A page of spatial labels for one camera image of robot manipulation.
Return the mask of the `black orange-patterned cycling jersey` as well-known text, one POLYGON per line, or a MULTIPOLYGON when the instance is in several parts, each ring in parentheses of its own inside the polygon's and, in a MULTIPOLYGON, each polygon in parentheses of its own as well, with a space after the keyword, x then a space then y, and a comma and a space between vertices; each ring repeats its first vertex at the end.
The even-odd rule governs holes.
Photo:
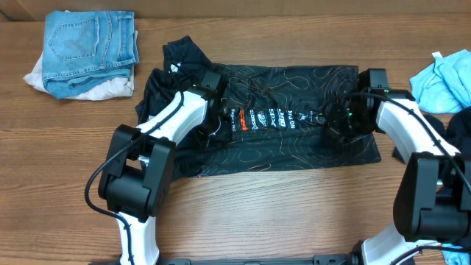
POLYGON ((334 99, 354 90, 356 66, 244 66, 210 61, 184 37, 163 48, 164 67, 154 69, 136 106, 139 122, 156 116, 181 85, 220 74, 224 107, 216 133, 193 129, 177 146, 174 177, 239 172, 320 169, 377 163, 372 135, 341 143, 324 128, 334 99))

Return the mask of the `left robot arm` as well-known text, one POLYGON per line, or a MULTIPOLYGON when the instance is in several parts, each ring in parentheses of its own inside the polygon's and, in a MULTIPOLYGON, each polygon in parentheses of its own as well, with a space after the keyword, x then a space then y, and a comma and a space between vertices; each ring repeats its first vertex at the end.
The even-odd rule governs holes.
POLYGON ((118 222, 122 254, 118 264, 157 264, 156 217, 168 196, 176 148, 195 127, 214 134, 222 127, 222 75, 207 71, 186 83, 155 117, 137 127, 120 125, 106 161, 94 172, 102 212, 118 222))

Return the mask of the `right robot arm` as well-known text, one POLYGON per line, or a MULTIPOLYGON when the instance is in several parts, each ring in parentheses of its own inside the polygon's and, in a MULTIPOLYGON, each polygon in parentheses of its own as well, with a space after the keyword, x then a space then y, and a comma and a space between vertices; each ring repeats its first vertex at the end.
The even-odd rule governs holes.
POLYGON ((392 223, 348 254, 315 255, 314 264, 411 264, 423 250, 449 251, 470 237, 470 157, 435 131, 409 91, 389 87, 385 70, 360 73, 355 90, 330 97, 322 112, 327 134, 343 144, 388 135, 406 170, 392 223))

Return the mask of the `light blue t-shirt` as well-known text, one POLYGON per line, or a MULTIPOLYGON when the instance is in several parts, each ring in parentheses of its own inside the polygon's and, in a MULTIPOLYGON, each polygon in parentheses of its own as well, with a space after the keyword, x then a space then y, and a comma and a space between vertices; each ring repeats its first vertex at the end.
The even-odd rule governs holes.
POLYGON ((411 94, 427 113, 458 113, 470 106, 470 51, 463 49, 443 57, 412 77, 411 94))

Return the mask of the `plain black garment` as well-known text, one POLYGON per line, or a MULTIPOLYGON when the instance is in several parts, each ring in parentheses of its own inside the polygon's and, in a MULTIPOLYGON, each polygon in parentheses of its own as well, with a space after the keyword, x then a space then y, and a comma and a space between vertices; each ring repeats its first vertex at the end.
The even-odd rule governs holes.
POLYGON ((443 137, 443 139, 456 147, 461 152, 461 154, 470 155, 470 111, 470 107, 459 111, 451 118, 447 128, 445 128, 443 123, 438 120, 438 118, 432 115, 426 114, 424 115, 424 118, 428 121, 432 128, 434 128, 435 131, 437 131, 438 134, 443 137))

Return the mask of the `folded blue denim jeans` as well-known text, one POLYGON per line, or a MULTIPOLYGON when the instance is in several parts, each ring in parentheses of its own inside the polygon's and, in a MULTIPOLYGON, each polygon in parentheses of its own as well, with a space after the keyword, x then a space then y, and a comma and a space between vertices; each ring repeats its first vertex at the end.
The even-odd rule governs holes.
POLYGON ((56 10, 46 16, 42 81, 53 97, 78 96, 108 81, 128 82, 138 62, 134 12, 56 10))

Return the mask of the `folded white cloth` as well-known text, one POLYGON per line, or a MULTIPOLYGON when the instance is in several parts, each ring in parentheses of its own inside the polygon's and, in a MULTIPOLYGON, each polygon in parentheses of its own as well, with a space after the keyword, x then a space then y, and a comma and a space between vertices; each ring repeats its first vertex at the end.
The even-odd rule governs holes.
POLYGON ((47 26, 43 52, 24 81, 56 99, 103 101, 130 97, 137 62, 135 29, 101 28, 95 22, 79 26, 47 26))

